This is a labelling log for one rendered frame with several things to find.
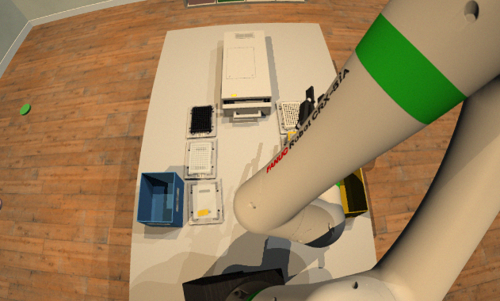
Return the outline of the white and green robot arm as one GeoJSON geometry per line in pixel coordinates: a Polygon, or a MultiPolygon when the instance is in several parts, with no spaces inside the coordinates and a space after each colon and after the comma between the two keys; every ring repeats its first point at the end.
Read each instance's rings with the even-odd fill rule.
{"type": "Polygon", "coordinates": [[[223,301],[442,301],[500,211],[500,0],[389,0],[233,201],[249,232],[329,246],[345,229],[340,181],[462,101],[427,193],[372,269],[313,284],[250,281],[223,301]]]}

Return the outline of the yellow open-top bin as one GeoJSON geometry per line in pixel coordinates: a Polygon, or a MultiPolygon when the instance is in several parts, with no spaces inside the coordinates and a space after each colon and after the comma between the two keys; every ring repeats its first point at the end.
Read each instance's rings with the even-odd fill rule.
{"type": "Polygon", "coordinates": [[[340,181],[340,193],[346,219],[357,217],[368,211],[361,168],[340,181]]]}

